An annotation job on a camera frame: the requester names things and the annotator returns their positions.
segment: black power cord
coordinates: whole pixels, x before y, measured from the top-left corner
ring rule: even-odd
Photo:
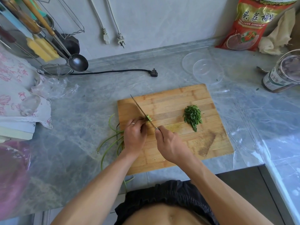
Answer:
[[[150,76],[157,77],[158,73],[155,69],[152,70],[144,70],[144,69],[131,69],[131,70],[110,70],[103,72],[84,72],[84,73],[71,73],[70,75],[91,75],[91,74],[100,74],[100,73],[117,73],[117,72],[128,72],[128,71],[143,71],[148,72]]]

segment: left hand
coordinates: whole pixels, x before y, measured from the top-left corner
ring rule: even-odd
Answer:
[[[144,147],[147,137],[147,120],[143,117],[138,117],[128,121],[124,131],[124,152],[129,153],[136,158]]]

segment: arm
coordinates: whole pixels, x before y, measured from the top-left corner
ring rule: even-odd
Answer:
[[[127,123],[124,150],[62,209],[51,225],[99,225],[104,222],[127,171],[144,147],[147,137],[145,122],[137,118]]]
[[[222,225],[272,225],[256,208],[220,180],[197,159],[177,133],[160,126],[155,130],[157,147],[168,161],[178,165],[195,183]]]

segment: white power cord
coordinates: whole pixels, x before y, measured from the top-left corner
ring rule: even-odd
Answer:
[[[108,45],[108,44],[110,43],[110,38],[108,37],[108,34],[107,34],[107,32],[106,32],[106,29],[105,29],[105,27],[103,26],[103,23],[102,23],[102,21],[101,21],[100,15],[99,15],[99,13],[98,13],[96,7],[95,7],[94,1],[93,1],[93,0],[90,0],[90,1],[91,1],[91,3],[92,3],[93,9],[94,9],[94,11],[95,11],[95,13],[96,13],[96,15],[97,15],[97,17],[98,17],[98,20],[99,20],[100,25],[101,25],[101,28],[102,28],[103,40],[104,40],[105,44]]]
[[[110,0],[107,0],[107,3],[108,3],[108,6],[109,6],[109,8],[110,8],[110,13],[112,14],[112,18],[113,18],[113,21],[115,22],[115,26],[117,27],[117,30],[118,30],[118,44],[120,44],[123,48],[124,48],[124,45],[125,45],[125,39],[124,39],[124,37],[122,36],[122,34],[121,34],[121,31],[120,31],[120,29],[119,29],[119,26],[118,26],[118,24],[117,24],[117,22],[116,22],[116,20],[115,20],[115,16],[114,16],[114,14],[113,14],[113,10],[112,10],[112,7],[111,7],[111,5],[110,5]]]

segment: white wall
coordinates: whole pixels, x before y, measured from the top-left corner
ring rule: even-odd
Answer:
[[[238,0],[110,0],[125,49],[117,45],[117,30],[106,0],[94,0],[110,36],[105,45],[89,0],[65,0],[85,27],[75,37],[88,60],[225,35],[236,16]],[[66,33],[75,24],[57,0],[44,5]]]

